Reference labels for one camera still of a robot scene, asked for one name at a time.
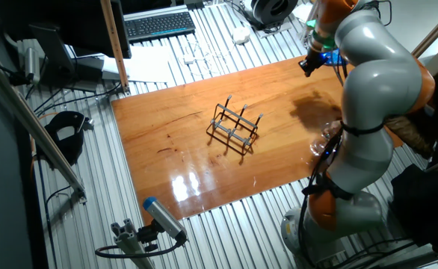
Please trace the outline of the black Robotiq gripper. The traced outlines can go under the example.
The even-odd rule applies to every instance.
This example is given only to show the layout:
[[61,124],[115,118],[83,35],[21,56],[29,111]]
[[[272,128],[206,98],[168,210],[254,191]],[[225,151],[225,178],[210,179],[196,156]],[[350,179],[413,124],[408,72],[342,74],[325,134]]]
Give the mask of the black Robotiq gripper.
[[315,69],[320,68],[328,60],[328,57],[322,52],[310,52],[305,60],[299,62],[306,77],[310,77]]

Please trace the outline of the person right hand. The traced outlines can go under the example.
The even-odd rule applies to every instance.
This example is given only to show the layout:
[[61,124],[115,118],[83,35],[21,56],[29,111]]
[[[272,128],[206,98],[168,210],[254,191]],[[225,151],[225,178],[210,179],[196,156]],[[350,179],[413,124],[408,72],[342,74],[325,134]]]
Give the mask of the person right hand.
[[326,140],[331,139],[342,127],[340,120],[325,123],[321,130],[321,136]]

